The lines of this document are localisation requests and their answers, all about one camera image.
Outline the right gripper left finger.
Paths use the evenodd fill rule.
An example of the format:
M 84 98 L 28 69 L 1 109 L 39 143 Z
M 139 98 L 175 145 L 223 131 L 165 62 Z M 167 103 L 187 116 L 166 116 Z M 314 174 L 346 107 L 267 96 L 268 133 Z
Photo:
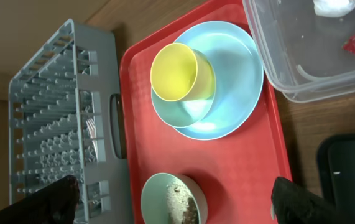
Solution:
M 79 199 L 78 180 L 73 175 L 67 175 L 0 210 L 0 224 L 72 224 Z

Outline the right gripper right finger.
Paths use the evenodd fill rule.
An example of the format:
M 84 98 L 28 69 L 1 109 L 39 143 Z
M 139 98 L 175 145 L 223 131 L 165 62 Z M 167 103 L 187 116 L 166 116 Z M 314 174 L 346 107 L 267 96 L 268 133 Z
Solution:
M 355 223 L 355 177 L 332 177 L 322 197 L 277 177 L 271 201 L 279 223 Z

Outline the white plastic fork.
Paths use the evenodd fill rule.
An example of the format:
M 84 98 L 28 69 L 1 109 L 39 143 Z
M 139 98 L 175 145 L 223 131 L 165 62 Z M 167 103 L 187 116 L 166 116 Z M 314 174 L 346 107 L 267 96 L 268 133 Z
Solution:
M 88 118 L 86 120 L 86 127 L 90 138 L 92 139 L 93 148 L 95 150 L 96 157 L 98 157 L 98 144 L 97 144 L 97 135 L 96 135 L 96 126 L 93 118 Z

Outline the green bowl with food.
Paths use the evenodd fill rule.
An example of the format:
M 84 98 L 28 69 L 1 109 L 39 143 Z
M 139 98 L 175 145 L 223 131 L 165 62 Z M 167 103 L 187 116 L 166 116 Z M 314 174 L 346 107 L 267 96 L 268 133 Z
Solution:
M 148 224 L 205 224 L 208 204 L 200 186 L 191 178 L 158 173 L 144 184 L 141 213 Z

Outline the white napkin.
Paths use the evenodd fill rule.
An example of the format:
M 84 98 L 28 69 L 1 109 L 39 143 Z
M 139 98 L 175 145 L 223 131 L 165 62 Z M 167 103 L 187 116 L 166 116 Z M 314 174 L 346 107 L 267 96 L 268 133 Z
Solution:
M 317 16 L 343 17 L 355 9 L 355 0 L 313 0 Z

